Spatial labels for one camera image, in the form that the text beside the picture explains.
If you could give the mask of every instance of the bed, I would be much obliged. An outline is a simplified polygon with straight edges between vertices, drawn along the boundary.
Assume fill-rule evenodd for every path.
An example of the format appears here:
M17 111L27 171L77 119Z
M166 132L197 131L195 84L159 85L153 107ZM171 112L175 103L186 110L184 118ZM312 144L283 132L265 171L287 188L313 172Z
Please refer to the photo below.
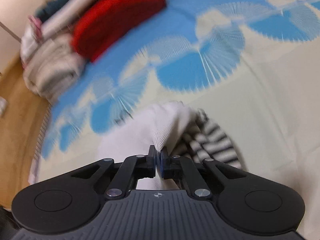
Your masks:
M36 181L96 161L124 113L178 100L219 123L249 172L297 190L306 204L298 231L319 239L320 0L167 4L60 97Z

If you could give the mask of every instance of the striped cloth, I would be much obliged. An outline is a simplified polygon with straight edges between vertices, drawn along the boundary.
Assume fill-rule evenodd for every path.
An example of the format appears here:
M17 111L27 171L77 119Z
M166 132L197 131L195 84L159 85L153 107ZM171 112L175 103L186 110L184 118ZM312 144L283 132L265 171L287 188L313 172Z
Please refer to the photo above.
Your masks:
M230 138L203 110L199 110L196 121L188 125L171 155L187 156L195 163L212 158L241 169Z

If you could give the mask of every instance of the wooden floor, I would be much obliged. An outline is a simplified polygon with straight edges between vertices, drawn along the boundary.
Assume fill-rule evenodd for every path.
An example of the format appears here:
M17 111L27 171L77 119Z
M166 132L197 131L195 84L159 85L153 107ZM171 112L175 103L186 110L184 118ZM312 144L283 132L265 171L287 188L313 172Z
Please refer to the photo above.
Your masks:
M0 205L11 208L17 192L28 186L31 161L48 102L30 92L19 59L0 77L0 96L8 101L0 117Z

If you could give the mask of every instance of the white folded towel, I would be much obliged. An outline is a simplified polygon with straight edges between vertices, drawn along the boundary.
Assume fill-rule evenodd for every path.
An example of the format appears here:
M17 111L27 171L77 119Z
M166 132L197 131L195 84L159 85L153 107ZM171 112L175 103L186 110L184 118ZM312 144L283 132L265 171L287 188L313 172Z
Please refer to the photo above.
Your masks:
M113 158L123 162L131 155L148 154L150 145L157 151L167 147L170 154L196 111L180 102L154 104L116 126L101 141L98 159Z
M23 73L26 86L54 102L81 75L85 60L70 46L70 33L49 39L35 53Z

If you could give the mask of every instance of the red folded towel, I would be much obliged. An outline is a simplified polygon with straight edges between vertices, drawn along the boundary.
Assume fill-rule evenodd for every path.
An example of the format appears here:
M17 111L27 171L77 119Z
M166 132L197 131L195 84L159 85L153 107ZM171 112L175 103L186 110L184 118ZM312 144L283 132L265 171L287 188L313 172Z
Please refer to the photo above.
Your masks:
M131 28L165 5L165 0L101 0L78 21L72 46L93 62Z

